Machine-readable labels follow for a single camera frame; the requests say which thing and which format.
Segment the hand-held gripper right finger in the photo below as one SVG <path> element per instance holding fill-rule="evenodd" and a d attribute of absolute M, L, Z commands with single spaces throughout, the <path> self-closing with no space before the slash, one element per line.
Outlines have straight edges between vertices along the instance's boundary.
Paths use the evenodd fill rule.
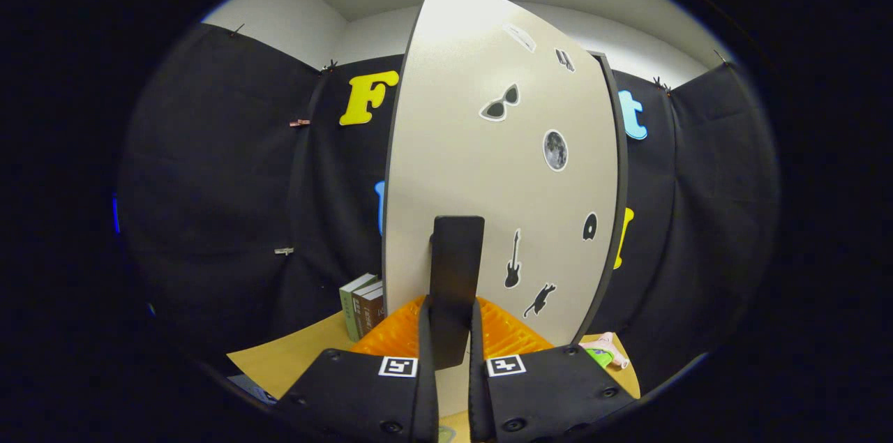
<path fill-rule="evenodd" d="M 473 442 L 581 442 L 637 405 L 637 398 L 577 344 L 552 347 L 473 303 L 468 417 Z"/>

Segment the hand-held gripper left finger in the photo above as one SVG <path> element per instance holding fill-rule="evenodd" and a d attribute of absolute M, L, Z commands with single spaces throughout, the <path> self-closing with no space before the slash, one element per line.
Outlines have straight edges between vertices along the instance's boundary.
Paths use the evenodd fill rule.
<path fill-rule="evenodd" d="M 278 399 L 274 418 L 309 442 L 436 442 L 438 398 L 430 297 L 419 296 L 370 332 L 411 331 L 410 352 L 328 348 Z"/>

